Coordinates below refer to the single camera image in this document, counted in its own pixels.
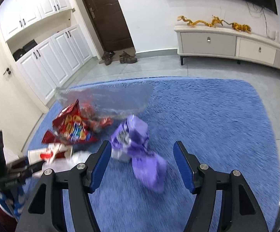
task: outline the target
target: metal screw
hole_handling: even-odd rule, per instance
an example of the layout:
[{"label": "metal screw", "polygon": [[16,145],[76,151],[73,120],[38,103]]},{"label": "metal screw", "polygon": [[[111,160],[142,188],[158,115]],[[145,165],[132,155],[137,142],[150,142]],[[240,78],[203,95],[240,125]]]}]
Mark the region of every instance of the metal screw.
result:
[{"label": "metal screw", "polygon": [[85,164],[84,163],[80,163],[80,164],[77,165],[77,168],[78,169],[83,169],[83,168],[85,168]]},{"label": "metal screw", "polygon": [[51,174],[51,173],[52,173],[52,169],[47,169],[47,170],[45,170],[45,172],[44,172],[45,175],[49,175],[49,174]]},{"label": "metal screw", "polygon": [[233,173],[234,176],[240,176],[241,175],[239,170],[234,170],[232,173]]},{"label": "metal screw", "polygon": [[202,170],[207,170],[209,168],[209,166],[207,164],[200,164],[200,168]]}]

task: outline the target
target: plastic wrapper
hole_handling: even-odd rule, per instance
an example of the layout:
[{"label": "plastic wrapper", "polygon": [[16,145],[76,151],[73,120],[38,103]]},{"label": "plastic wrapper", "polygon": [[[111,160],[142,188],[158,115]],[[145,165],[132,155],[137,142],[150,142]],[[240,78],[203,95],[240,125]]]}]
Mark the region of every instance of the plastic wrapper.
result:
[{"label": "plastic wrapper", "polygon": [[132,160],[133,172],[147,188],[161,193],[167,172],[167,162],[158,154],[148,151],[148,125],[131,115],[111,136],[111,157]]},{"label": "plastic wrapper", "polygon": [[[129,115],[145,110],[153,92],[151,84],[138,84],[130,87],[76,87],[55,90],[55,96],[63,107],[80,101],[80,109],[92,106],[98,118],[125,119]],[[86,117],[90,110],[85,110]]]}]

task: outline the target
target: chip bag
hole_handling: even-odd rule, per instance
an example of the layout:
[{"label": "chip bag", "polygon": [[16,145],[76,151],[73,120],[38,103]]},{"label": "chip bag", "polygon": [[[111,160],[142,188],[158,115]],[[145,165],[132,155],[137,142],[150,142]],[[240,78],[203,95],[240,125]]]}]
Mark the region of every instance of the chip bag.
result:
[{"label": "chip bag", "polygon": [[81,116],[79,100],[63,109],[52,125],[55,133],[46,131],[42,143],[80,144],[96,142],[98,139],[89,131],[88,125]]}]

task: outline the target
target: brown door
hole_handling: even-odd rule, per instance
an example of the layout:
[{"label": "brown door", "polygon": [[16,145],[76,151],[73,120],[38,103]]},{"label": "brown door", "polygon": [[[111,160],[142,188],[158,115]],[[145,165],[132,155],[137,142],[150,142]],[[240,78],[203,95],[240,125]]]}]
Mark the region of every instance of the brown door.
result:
[{"label": "brown door", "polygon": [[133,47],[118,0],[83,0],[105,51]]}]

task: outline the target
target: clear plastic bag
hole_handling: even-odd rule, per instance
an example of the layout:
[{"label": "clear plastic bag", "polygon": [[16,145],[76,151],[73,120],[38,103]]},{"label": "clear plastic bag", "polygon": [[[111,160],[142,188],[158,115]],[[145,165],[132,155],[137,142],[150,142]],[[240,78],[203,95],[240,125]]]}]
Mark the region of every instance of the clear plastic bag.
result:
[{"label": "clear plastic bag", "polygon": [[79,99],[80,109],[87,109],[89,104],[98,118],[125,119],[129,115],[143,112],[149,103],[152,92],[151,84],[138,84],[130,87],[83,86],[69,89],[57,88],[55,96],[63,107],[67,107]]}]

